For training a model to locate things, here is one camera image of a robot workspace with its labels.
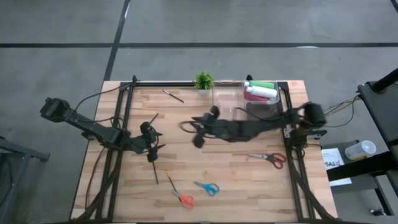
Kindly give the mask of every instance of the wooden table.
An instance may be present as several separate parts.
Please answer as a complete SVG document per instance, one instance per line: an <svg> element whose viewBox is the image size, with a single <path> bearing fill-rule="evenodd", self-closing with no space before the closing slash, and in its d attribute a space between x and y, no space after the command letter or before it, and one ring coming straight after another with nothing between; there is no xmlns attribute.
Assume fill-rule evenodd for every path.
<svg viewBox="0 0 398 224"><path fill-rule="evenodd" d="M105 82L102 90L116 88L119 84L120 82ZM288 84L293 107L308 101L303 81L288 81ZM212 94L217 96L214 104L221 106L221 115L230 118L231 107L243 106L242 101L236 100L239 95L231 94L236 89L218 88L210 96L200 96L193 88L167 87L169 92L185 101L183 104L163 93L163 88L165 87L135 87L128 123L132 136L137 136L141 134L139 125L159 113L152 123L158 132L164 134L160 137L160 144L166 144L159 150L159 159L155 162L159 185L155 182L152 164L147 162L146 154L125 152L114 222L297 221L287 164L277 170L270 162L246 155L250 152L285 154L281 129L261 133L249 142L230 144L220 139L208 139L202 149L195 148L191 142L193 134L183 132L178 123L208 112L213 104ZM114 115L117 95L117 91L101 95L95 119ZM110 123L103 122L103 125L110 126ZM84 211L86 188L101 150L98 142L90 142L71 218L78 217ZM103 153L93 178L91 200L100 189L105 154ZM337 217L318 146L306 149L305 165L312 192L326 210ZM195 198L194 209L188 210L181 206L171 193L172 186L164 170L169 171L181 194ZM217 183L221 191L216 196L209 197L193 181ZM302 192L300 198L307 215Z"/></svg>

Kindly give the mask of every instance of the concrete floor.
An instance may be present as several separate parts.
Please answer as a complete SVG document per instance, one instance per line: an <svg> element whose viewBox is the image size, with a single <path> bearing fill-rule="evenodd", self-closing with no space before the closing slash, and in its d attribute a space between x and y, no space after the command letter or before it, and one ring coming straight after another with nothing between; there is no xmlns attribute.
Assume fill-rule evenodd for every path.
<svg viewBox="0 0 398 224"><path fill-rule="evenodd" d="M124 0L0 1L0 44L112 43ZM389 0L131 0L121 42L396 42L398 13ZM12 216L14 223L68 219L87 141L80 131L39 116L46 97L75 106L101 89L111 49L0 48L0 135L39 151ZM397 48L119 49L111 80L191 80L210 70L216 79L305 80L310 100L324 107L355 95L356 87L397 67ZM92 118L98 99L80 107ZM349 119L345 110L330 125ZM362 102L354 120L330 128L322 144L368 139L387 150ZM398 213L398 199L380 178ZM334 195L347 221L397 223L372 217L372 191Z"/></svg>

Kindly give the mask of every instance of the marker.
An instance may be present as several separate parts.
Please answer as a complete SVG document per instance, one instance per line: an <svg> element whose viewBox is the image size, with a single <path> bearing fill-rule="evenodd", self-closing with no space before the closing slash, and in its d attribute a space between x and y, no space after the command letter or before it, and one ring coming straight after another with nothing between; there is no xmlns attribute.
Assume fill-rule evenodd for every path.
<svg viewBox="0 0 398 224"><path fill-rule="evenodd" d="M174 97L175 99L177 99L177 100L181 101L182 103L184 103L184 101L180 100L180 98L178 98L178 97L174 96L173 94L171 94L171 93L167 92L166 90L163 90L163 92L164 92L164 93L166 93L166 94L168 94L168 95L170 95L170 96L172 96L172 97Z"/></svg>

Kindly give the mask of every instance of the white pot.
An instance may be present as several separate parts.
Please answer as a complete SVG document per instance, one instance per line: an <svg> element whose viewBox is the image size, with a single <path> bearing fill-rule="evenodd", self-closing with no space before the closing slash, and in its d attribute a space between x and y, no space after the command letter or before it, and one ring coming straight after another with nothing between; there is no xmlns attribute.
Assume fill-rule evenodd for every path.
<svg viewBox="0 0 398 224"><path fill-rule="evenodd" d="M200 95L209 95L210 94L210 90L199 90L199 94Z"/></svg>

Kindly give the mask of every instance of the white bottle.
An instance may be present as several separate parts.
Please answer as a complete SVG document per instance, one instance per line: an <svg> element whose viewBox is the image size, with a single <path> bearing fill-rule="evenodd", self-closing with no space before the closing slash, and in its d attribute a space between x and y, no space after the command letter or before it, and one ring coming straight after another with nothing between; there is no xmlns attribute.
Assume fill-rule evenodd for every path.
<svg viewBox="0 0 398 224"><path fill-rule="evenodd" d="M259 86L252 86L247 87L246 91L255 96L262 96L266 98L275 98L277 96L276 90L259 87Z"/></svg>
<svg viewBox="0 0 398 224"><path fill-rule="evenodd" d="M344 151L348 159L351 160L360 159L369 156L371 154L374 154L375 152L376 152L376 146L373 144L373 142L368 140L361 141L360 143L350 146L346 148Z"/></svg>

